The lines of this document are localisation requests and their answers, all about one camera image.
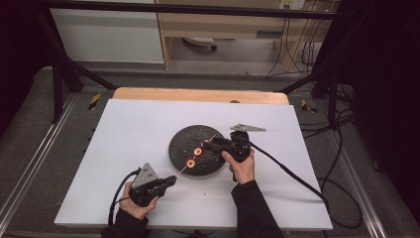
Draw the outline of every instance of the hand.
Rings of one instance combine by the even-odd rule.
[[[223,158],[230,164],[229,170],[235,174],[237,182],[244,184],[247,181],[255,179],[255,162],[254,162],[254,150],[251,149],[250,155],[242,162],[238,163],[235,159],[227,152],[222,152]]]
[[[122,199],[130,197],[129,191],[132,183],[132,181],[126,182]],[[128,198],[120,201],[120,208],[127,211],[130,215],[136,217],[137,219],[143,220],[150,211],[154,210],[157,207],[157,203],[157,196],[151,201],[151,203],[149,203],[149,206],[147,207],[137,206],[137,204],[134,203],[134,201],[131,198]]]

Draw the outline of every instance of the electrical outlet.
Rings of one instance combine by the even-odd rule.
[[[302,10],[305,0],[293,0],[293,3],[290,6],[292,10]]]
[[[278,9],[302,10],[305,0],[281,0]]]
[[[278,5],[278,9],[289,10],[291,9],[292,4],[293,0],[281,0],[280,5]]]

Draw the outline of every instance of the aluminum rail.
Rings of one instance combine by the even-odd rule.
[[[316,101],[317,108],[319,109],[324,120],[327,119],[327,109],[325,108],[324,103]],[[337,131],[330,130],[330,137],[333,141],[334,148],[338,151],[340,144],[340,137]],[[349,158],[349,155],[346,152],[345,147],[343,146],[342,152],[340,155],[340,165],[343,169],[343,173],[349,182],[350,188],[355,196],[355,199],[359,202],[362,212],[364,214],[365,224],[372,238],[386,238],[385,230],[383,229],[382,223],[377,217],[376,211],[374,210],[373,205],[370,202],[365,187],[358,176],[355,168],[352,165],[352,162]]]
[[[53,145],[55,138],[60,132],[62,126],[64,125],[65,120],[71,112],[73,103],[77,98],[77,93],[73,93],[65,102],[63,107],[63,113],[61,117],[55,124],[52,124],[31,161],[29,162],[27,168],[23,172],[21,178],[17,182],[15,188],[7,198],[3,207],[0,210],[0,237],[6,231],[7,226],[12,220],[13,215],[19,207],[22,199],[24,198],[26,192],[28,191],[32,181],[37,175],[38,170],[43,164],[44,159],[50,151],[50,148]]]

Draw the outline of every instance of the white surface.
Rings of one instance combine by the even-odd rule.
[[[101,2],[155,3],[154,0]],[[155,13],[52,9],[52,16],[73,60],[163,63]]]
[[[149,162],[160,178],[177,174],[168,145],[178,131],[206,125],[229,138],[229,128],[238,123],[266,128],[250,132],[251,141],[319,188],[292,106],[111,99],[54,223],[105,225],[129,172]],[[281,228],[332,229],[321,199],[259,152],[256,177]],[[235,228],[235,185],[228,164],[204,178],[181,175],[149,214],[150,228]]]

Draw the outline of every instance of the white cabinet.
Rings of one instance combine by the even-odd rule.
[[[52,16],[73,60],[163,63],[156,13],[52,9]]]

